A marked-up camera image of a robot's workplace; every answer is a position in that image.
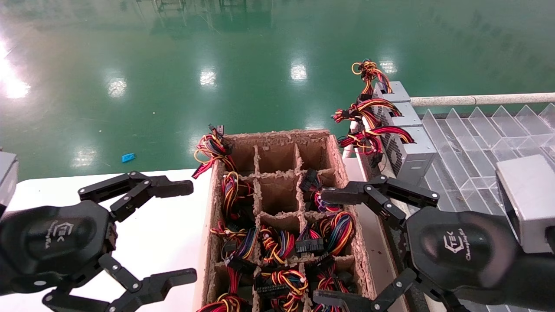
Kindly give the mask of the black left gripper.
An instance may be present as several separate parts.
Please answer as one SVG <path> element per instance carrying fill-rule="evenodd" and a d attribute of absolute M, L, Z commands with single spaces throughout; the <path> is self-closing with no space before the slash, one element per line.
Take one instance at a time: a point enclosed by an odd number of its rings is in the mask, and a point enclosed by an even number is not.
<path fill-rule="evenodd" d="M 194 268 L 138 280 L 110 255 L 116 239 L 111 213 L 90 200 L 8 211 L 0 224 L 0 292 L 6 296 L 58 287 L 43 297 L 53 312 L 135 312 L 164 301 L 175 286 L 196 282 Z M 105 302 L 70 294 L 102 269 L 125 288 L 119 298 Z"/>

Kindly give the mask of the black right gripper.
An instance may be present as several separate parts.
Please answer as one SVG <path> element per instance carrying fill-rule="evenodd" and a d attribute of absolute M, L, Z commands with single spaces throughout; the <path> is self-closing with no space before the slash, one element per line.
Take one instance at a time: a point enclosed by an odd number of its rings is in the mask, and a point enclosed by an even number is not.
<path fill-rule="evenodd" d="M 439 198 L 432 190 L 385 175 L 321 190 L 323 201 L 365 204 L 393 229 L 404 229 L 407 222 L 412 265 L 438 293 L 453 292 L 463 299 L 500 299 L 502 283 L 519 253 L 519 242 L 507 218 L 440 211 L 435 208 Z M 422 209 L 406 221 L 406 213 L 392 200 Z"/>

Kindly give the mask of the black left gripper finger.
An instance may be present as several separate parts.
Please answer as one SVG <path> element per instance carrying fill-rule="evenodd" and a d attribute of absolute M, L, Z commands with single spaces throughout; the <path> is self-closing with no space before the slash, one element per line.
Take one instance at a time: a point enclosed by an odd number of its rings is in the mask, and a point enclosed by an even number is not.
<path fill-rule="evenodd" d="M 91 200 L 97 204 L 121 195 L 120 199 L 111 204 L 110 210 L 113 221 L 123 222 L 153 197 L 181 197 L 193 191 L 193 182 L 190 180 L 171 181 L 165 175 L 146 176 L 131 171 L 85 186 L 79 189 L 78 194 L 81 201 Z"/>

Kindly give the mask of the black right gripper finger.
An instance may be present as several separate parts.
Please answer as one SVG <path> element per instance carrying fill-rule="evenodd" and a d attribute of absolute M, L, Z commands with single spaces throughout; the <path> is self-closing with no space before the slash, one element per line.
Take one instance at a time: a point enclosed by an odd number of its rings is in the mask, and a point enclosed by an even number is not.
<path fill-rule="evenodd" d="M 452 270 L 448 275 L 454 279 L 452 286 L 440 286 L 439 289 L 431 288 L 430 292 L 437 292 L 440 302 L 444 304 L 448 312 L 465 312 L 467 309 L 460 304 L 458 298 L 454 295 L 454 290 L 466 283 L 460 279 L 466 272 L 464 270 Z M 376 299 L 371 300 L 362 296 L 351 293 L 335 292 L 329 290 L 315 290 L 313 299 L 317 304 L 325 306 L 338 306 L 346 312 L 387 312 L 388 309 L 396 302 L 398 298 L 404 295 L 411 287 L 415 286 L 421 290 L 425 289 L 426 284 L 420 278 L 420 271 L 407 268 L 383 290 Z"/>

